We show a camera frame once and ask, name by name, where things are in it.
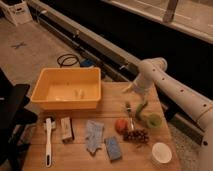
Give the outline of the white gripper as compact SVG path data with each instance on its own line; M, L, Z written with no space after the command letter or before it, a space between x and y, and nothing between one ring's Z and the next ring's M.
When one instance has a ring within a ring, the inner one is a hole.
M139 74L126 88L122 90L123 93L135 92L142 98L142 109L148 105L148 97L145 94L149 91L149 88L152 86L153 81L146 78L142 74Z

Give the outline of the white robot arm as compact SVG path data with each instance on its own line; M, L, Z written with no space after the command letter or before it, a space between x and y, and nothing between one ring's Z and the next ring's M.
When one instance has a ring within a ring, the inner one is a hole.
M213 171L213 101L169 76L162 57L141 60L137 68L139 74L124 92L144 97L153 84L163 91L204 131L197 171Z

